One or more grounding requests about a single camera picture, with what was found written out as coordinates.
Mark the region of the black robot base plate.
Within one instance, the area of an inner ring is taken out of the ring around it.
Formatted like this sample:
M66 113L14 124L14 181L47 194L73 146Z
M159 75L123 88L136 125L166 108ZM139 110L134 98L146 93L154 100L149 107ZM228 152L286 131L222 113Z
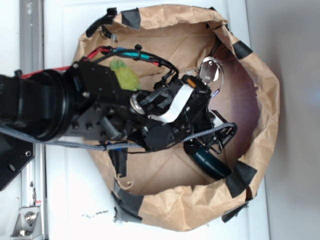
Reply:
M34 144L0 134L0 190L3 191L34 157Z

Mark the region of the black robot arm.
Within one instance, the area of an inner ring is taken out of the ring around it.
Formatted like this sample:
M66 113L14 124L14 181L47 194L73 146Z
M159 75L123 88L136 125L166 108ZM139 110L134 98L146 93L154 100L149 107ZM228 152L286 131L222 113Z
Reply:
M211 89L198 77L174 76L153 91L125 89L114 70L90 61L66 71L0 77L0 130L32 143L62 136L132 141L156 152L196 142L221 149L237 125L209 110Z

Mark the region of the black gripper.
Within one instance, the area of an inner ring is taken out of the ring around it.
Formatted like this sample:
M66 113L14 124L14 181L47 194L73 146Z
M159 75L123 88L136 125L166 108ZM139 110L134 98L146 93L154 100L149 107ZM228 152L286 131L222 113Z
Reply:
M130 99L136 113L128 139L148 152L179 143L217 146L220 153L237 132L217 111L209 110L212 90L197 76L184 75L153 92L138 90Z

